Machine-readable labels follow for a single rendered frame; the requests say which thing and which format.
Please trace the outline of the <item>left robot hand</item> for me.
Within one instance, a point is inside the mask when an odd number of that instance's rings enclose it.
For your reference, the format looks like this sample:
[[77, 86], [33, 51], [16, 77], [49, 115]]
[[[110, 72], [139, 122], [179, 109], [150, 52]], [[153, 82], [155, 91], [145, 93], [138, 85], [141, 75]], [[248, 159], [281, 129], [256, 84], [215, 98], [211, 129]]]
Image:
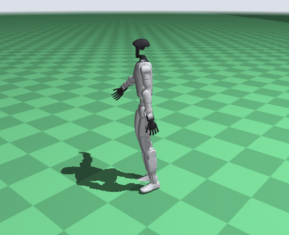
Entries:
[[[154, 117], [154, 116], [153, 116]], [[146, 118], [147, 118], [147, 121], [148, 121], [148, 127], [147, 127], [147, 129], [146, 129], [146, 133], [147, 133], [147, 131], [148, 131], [148, 129], [150, 130], [150, 136], [151, 136], [151, 134], [153, 133], [153, 135], [154, 135], [154, 131], [155, 131], [155, 134], [156, 134], [156, 130], [157, 130], [157, 132], [159, 132], [159, 130], [158, 130], [158, 128], [157, 128], [157, 124], [154, 122], [154, 118], [153, 119], [151, 119], [151, 120], [148, 120], [148, 117], [147, 117], [147, 115], [146, 115]], [[151, 133], [151, 131], [152, 131], [152, 133]]]

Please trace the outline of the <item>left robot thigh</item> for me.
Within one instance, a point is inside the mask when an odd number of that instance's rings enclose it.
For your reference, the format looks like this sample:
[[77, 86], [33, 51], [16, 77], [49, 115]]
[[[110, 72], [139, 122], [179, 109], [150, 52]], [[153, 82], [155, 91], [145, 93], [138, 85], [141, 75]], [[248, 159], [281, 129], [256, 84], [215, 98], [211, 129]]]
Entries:
[[146, 155], [148, 158], [150, 150], [155, 150], [154, 148], [150, 147], [151, 143], [151, 136], [150, 136], [150, 130], [148, 129], [146, 133], [146, 129], [148, 127], [148, 121], [146, 118], [146, 113], [144, 112], [144, 115], [140, 117], [139, 124], [138, 124], [138, 141], [140, 148], [143, 152], [143, 154]]

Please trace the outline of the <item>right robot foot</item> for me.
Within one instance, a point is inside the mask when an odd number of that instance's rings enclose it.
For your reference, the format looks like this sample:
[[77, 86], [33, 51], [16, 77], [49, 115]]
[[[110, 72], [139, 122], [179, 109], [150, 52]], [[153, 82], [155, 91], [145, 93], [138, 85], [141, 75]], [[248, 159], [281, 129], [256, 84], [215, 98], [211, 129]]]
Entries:
[[[144, 176], [142, 176], [142, 177], [139, 177], [137, 180], [147, 182], [147, 181], [150, 181], [150, 178], [147, 177], [147, 174], [146, 174], [146, 175], [144, 175]], [[157, 175], [156, 175], [156, 181], [157, 181], [157, 180], [158, 180], [158, 177], [157, 177]]]

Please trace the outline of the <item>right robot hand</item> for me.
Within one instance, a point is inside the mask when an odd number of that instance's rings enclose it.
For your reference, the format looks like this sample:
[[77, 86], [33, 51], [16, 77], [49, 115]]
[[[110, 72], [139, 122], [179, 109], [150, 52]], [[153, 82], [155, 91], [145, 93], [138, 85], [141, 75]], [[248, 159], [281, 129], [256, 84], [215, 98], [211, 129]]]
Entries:
[[[114, 94], [116, 94], [115, 96], [117, 96], [116, 98], [118, 98], [119, 96], [121, 97], [122, 95], [123, 95], [123, 93], [127, 90], [127, 88], [125, 89], [125, 90], [123, 90], [121, 87], [120, 88], [117, 88], [117, 89], [114, 89], [113, 91], [115, 91], [115, 90], [117, 90], [115, 93], [113, 93], [112, 95], [114, 95]], [[115, 97], [115, 96], [113, 96], [113, 97]], [[120, 98], [119, 97], [119, 98]], [[116, 99], [116, 98], [114, 98], [114, 99]], [[119, 99], [118, 98], [118, 99]], [[118, 100], [118, 99], [116, 99], [116, 100]]]

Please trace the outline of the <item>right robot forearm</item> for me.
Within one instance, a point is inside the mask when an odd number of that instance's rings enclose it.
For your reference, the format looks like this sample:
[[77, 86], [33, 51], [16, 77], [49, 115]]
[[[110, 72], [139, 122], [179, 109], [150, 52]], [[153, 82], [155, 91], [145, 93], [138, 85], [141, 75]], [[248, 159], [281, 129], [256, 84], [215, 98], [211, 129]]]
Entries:
[[126, 82], [123, 83], [122, 85], [122, 89], [125, 90], [126, 88], [128, 88], [129, 86], [132, 86], [135, 83], [130, 83], [128, 80]]

